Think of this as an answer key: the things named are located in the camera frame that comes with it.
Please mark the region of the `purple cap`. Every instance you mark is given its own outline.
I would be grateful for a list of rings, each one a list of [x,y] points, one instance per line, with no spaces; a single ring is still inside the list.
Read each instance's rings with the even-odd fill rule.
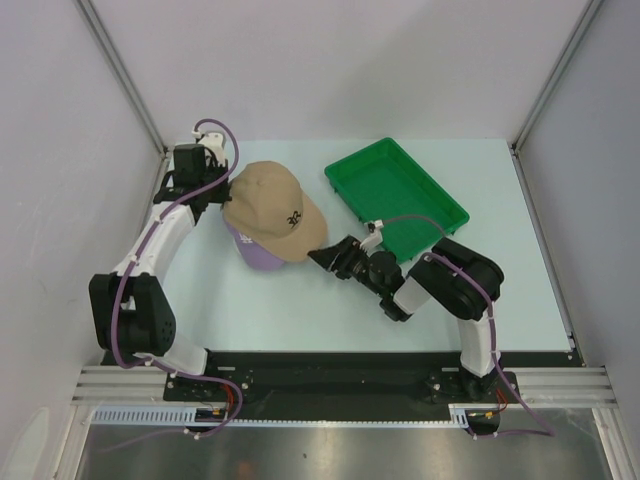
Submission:
[[[280,269],[285,261],[271,254],[250,237],[242,234],[227,221],[225,226],[231,234],[235,247],[244,262],[252,269],[271,272]]]

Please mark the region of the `left aluminium corner post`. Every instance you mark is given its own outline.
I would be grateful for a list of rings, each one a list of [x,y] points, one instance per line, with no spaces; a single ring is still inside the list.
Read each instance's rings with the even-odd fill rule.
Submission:
[[[164,158],[168,147],[95,3],[90,0],[73,0],[72,3],[94,39],[146,138],[156,153]]]

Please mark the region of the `tan cap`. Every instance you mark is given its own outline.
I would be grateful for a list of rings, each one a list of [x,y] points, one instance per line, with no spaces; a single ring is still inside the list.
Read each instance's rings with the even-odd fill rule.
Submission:
[[[328,238],[322,212],[293,173],[274,161],[245,166],[230,183],[222,215],[238,233],[287,263],[305,261]]]

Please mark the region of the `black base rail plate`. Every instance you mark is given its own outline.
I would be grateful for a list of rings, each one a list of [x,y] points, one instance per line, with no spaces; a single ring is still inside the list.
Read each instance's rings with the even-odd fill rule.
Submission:
[[[507,352],[501,359],[507,378],[499,376],[480,400],[453,398],[434,379],[454,385],[459,355],[445,353],[216,353],[203,380],[167,375],[166,403],[219,405],[240,390],[240,419],[276,420],[431,420],[451,404],[490,405],[519,392],[515,368],[582,368],[575,351]]]

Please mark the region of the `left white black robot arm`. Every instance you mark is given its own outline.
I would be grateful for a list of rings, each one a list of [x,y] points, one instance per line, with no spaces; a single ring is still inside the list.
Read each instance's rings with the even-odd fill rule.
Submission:
[[[187,374],[187,389],[202,400],[219,392],[221,376],[207,366],[207,350],[179,333],[163,283],[207,207],[230,198],[232,165],[224,145],[224,136],[213,132],[175,147],[173,167],[161,181],[134,246],[111,272],[89,282],[100,347],[123,368],[159,363],[170,373]]]

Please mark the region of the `aluminium frame beam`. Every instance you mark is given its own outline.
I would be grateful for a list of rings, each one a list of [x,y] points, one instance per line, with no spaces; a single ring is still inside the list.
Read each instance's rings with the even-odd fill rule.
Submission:
[[[533,408],[615,408],[617,400],[603,368],[515,368],[519,393]],[[154,367],[81,370],[73,405],[158,405],[167,375]]]

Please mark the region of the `right aluminium corner post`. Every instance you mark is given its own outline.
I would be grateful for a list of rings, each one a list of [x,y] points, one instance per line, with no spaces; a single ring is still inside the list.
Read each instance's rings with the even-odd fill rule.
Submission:
[[[533,128],[538,123],[540,117],[548,107],[553,95],[560,86],[561,81],[568,72],[574,57],[578,53],[587,33],[604,4],[604,0],[589,0],[586,2],[575,25],[571,29],[567,40],[560,50],[550,73],[546,77],[531,108],[525,116],[522,125],[519,127],[514,139],[511,141],[510,149],[513,154],[518,155],[522,150]]]

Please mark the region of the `aluminium corner post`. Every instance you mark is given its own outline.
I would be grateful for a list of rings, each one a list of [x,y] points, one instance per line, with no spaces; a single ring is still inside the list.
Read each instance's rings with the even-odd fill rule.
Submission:
[[[560,86],[561,81],[568,72],[574,57],[578,53],[587,33],[604,4],[604,0],[589,0],[586,2],[575,25],[571,29],[567,40],[560,50],[550,73],[546,77],[531,108],[525,116],[522,125],[519,127],[514,139],[511,141],[510,149],[513,154],[518,155],[522,150],[533,128],[538,123],[540,117],[548,107],[553,95]]]
[[[90,0],[73,0],[72,3],[94,39],[146,138],[156,153],[164,158],[168,147],[95,3]]]

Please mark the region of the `green plastic tray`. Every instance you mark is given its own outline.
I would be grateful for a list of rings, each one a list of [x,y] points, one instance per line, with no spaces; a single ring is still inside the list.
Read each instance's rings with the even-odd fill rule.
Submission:
[[[359,221],[389,220],[382,247],[403,263],[469,222],[469,213],[394,139],[378,140],[325,167]]]

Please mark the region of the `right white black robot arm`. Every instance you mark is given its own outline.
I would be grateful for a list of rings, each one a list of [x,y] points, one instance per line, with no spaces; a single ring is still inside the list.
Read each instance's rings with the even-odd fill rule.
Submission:
[[[437,302],[457,321],[460,367],[452,387],[434,379],[429,388],[440,385],[453,398],[473,401],[484,401],[496,391],[500,354],[491,319],[504,273],[495,262],[448,238],[438,241],[407,273],[393,253],[369,253],[353,236],[308,256],[337,278],[353,279],[376,294],[380,308],[395,322],[409,320],[429,301]]]

